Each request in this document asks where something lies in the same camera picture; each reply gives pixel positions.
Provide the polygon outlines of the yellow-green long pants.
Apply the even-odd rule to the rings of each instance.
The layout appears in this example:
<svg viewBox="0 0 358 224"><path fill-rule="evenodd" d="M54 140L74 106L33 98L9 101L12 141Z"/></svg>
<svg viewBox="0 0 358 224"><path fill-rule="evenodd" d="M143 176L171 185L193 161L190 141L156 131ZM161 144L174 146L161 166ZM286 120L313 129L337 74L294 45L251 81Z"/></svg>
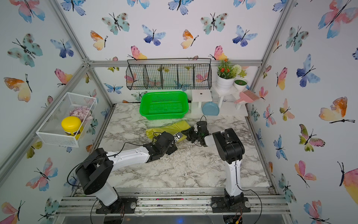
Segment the yellow-green long pants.
<svg viewBox="0 0 358 224"><path fill-rule="evenodd" d="M159 133L167 132L175 135L181 131L188 130L189 128L191 128L191 126L186 121L182 120L169 126L147 129L145 133L150 140L153 140L154 136L157 136Z"/></svg>

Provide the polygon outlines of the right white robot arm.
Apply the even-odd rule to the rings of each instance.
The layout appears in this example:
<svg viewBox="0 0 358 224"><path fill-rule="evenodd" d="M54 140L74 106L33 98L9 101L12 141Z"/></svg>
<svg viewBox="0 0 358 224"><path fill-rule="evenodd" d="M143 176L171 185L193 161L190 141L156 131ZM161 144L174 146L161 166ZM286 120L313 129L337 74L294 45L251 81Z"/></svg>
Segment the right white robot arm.
<svg viewBox="0 0 358 224"><path fill-rule="evenodd" d="M189 141L198 141L203 147L215 146L219 157L225 164L227 198L244 197L241 188L240 167L245 148L232 128L210 134L206 121L197 122L196 127L190 127L181 132Z"/></svg>

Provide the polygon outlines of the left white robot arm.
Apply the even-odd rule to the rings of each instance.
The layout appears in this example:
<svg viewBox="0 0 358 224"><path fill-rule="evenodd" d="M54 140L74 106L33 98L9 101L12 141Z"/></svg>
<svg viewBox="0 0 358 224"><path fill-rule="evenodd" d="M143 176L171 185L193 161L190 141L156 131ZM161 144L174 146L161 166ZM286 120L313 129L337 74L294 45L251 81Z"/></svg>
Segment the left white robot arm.
<svg viewBox="0 0 358 224"><path fill-rule="evenodd" d="M86 195L95 196L102 206L118 208L121 206L121 200L107 181L111 172L171 155L177 150L175 143L182 137L182 133L172 135L163 132L154 136L152 142L127 151L106 152L103 148L98 148L78 165L75 174Z"/></svg>

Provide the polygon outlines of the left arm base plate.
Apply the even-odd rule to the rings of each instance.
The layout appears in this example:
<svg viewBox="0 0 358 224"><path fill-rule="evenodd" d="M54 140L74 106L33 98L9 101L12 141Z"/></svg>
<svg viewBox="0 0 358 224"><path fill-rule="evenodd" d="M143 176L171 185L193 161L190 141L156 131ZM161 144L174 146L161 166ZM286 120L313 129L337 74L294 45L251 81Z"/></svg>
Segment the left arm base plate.
<svg viewBox="0 0 358 224"><path fill-rule="evenodd" d="M134 214L137 202L137 199L134 197L119 197L109 206L104 205L100 201L96 208L96 214Z"/></svg>

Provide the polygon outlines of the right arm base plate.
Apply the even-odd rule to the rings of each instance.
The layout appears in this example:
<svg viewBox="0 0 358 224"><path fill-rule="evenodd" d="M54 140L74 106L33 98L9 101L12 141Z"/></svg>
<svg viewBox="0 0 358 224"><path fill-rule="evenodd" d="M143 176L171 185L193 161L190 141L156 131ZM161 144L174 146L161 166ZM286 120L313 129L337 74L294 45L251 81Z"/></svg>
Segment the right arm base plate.
<svg viewBox="0 0 358 224"><path fill-rule="evenodd" d="M247 197L236 196L236 197L212 197L211 208L213 213L249 213L251 212L251 205Z"/></svg>

